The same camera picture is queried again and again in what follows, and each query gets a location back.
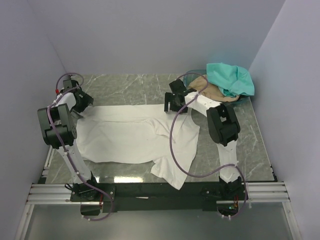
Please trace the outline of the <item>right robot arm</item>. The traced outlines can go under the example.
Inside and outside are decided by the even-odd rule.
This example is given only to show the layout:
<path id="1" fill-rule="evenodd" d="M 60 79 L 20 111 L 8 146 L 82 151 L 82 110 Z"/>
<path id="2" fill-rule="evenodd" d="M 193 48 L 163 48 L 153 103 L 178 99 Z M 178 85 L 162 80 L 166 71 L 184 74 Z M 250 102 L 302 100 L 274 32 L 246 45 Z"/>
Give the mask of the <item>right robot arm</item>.
<path id="1" fill-rule="evenodd" d="M 237 187 L 233 182 L 240 177 L 238 169 L 236 146 L 241 127 L 234 109 L 231 106 L 221 102 L 212 100 L 201 95 L 195 89 L 187 89 L 181 79 L 176 79 L 169 84 L 171 92 L 167 92 L 164 98 L 164 111 L 175 112 L 170 132 L 169 132 L 169 147 L 172 158 L 177 167 L 183 172 L 186 171 L 178 164 L 174 156 L 172 146 L 172 135 L 174 124 L 181 113 L 187 113 L 188 108 L 191 108 L 207 119 L 208 132 L 217 144 L 220 167 L 219 180 L 224 181 L 219 187 L 219 193 L 222 198 L 230 200 L 237 194 Z"/>

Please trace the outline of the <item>white printed t shirt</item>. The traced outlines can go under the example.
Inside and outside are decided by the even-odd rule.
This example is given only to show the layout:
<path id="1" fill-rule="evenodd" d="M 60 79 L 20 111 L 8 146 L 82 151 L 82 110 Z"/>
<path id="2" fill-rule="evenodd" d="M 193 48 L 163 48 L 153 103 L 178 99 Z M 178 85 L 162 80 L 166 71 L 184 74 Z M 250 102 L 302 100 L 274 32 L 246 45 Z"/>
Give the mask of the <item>white printed t shirt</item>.
<path id="1" fill-rule="evenodd" d="M 175 113 L 162 104 L 90 106 L 76 123 L 81 156 L 94 163 L 142 164 L 153 162 L 150 172 L 180 190 L 187 175 L 173 160 L 170 129 Z M 178 116 L 172 148 L 179 166 L 189 171 L 197 153 L 200 127 L 191 114 Z"/>

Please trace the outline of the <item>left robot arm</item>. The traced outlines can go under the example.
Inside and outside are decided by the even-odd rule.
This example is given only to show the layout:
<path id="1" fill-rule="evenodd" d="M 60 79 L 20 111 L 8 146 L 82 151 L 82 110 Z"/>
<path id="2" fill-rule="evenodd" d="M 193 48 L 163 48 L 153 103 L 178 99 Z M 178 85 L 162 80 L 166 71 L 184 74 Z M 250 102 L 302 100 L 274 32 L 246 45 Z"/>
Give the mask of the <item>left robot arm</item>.
<path id="1" fill-rule="evenodd" d="M 100 188 L 78 149 L 74 119 L 82 118 L 81 113 L 93 103 L 94 99 L 82 90 L 79 82 L 69 78 L 63 81 L 62 90 L 56 90 L 53 103 L 37 110 L 44 142 L 63 157 L 72 173 L 74 187 L 85 185 L 82 195 L 88 201 L 99 197 Z"/>

